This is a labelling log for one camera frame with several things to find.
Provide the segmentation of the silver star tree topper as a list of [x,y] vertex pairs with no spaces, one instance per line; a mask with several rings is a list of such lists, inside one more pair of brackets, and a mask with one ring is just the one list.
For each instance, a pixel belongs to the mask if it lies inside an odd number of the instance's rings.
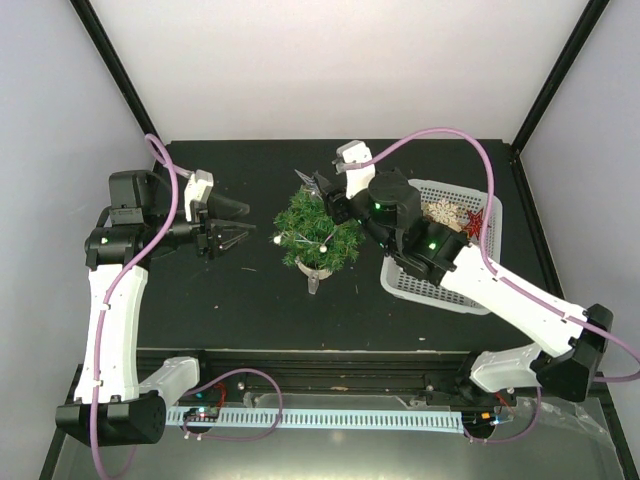
[[317,183],[317,180],[309,175],[304,174],[303,172],[295,169],[294,172],[299,177],[302,182],[303,189],[313,198],[322,199],[322,193],[320,187]]

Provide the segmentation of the small green christmas tree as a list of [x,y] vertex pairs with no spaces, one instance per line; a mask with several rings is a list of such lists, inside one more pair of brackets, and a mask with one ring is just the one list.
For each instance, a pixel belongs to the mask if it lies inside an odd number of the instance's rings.
[[354,263],[365,240],[355,220],[335,225],[325,212],[322,199],[311,197],[303,187],[289,198],[287,208],[274,217],[273,225],[271,239],[278,232],[292,231],[313,241],[325,242],[332,273],[342,270],[348,263]]

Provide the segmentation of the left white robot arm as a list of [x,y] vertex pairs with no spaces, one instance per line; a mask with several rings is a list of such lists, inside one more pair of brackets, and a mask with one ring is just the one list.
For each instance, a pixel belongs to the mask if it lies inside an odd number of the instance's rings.
[[164,417],[185,393],[207,397],[213,372],[201,355],[174,357],[144,380],[138,378],[136,348],[140,307],[152,252],[191,245],[213,259],[244,241],[252,226],[242,222],[248,204],[213,191],[213,177],[194,171],[175,212],[155,204],[162,178],[132,170],[109,178],[110,206],[85,241],[91,310],[84,363],[72,398],[56,410],[56,425],[92,447],[154,444]]

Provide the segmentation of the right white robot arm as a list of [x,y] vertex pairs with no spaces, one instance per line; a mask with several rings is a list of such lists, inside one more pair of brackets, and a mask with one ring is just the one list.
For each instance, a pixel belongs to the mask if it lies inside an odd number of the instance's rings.
[[610,310],[550,295],[494,263],[464,234],[427,219],[419,190],[397,169],[373,172],[354,195],[320,174],[311,183],[336,224],[356,221],[406,274],[469,298],[531,339],[470,355],[454,379],[461,400],[528,387],[573,402],[586,398],[606,351]]

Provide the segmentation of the white perforated plastic basket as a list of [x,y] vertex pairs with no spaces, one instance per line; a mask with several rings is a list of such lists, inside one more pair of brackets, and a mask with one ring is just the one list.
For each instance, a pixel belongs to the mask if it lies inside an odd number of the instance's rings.
[[[422,204],[441,198],[458,204],[462,208],[459,216],[461,226],[467,222],[466,211],[478,211],[486,207],[487,193],[453,184],[433,180],[410,179],[409,184],[420,191]],[[493,197],[491,215],[486,236],[487,254],[491,260],[501,259],[503,206],[497,196]],[[485,316],[489,310],[471,299],[436,287],[426,281],[418,281],[406,274],[392,258],[383,260],[380,283],[394,297],[413,303],[435,307],[454,313]]]

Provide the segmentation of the white bulb string lights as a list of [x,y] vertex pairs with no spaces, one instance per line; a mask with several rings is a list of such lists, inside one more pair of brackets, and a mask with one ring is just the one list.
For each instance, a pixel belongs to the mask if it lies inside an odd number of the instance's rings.
[[272,243],[283,251],[282,263],[301,272],[307,281],[307,291],[316,295],[320,283],[332,275],[328,264],[328,246],[322,241],[313,241],[298,232],[276,233]]

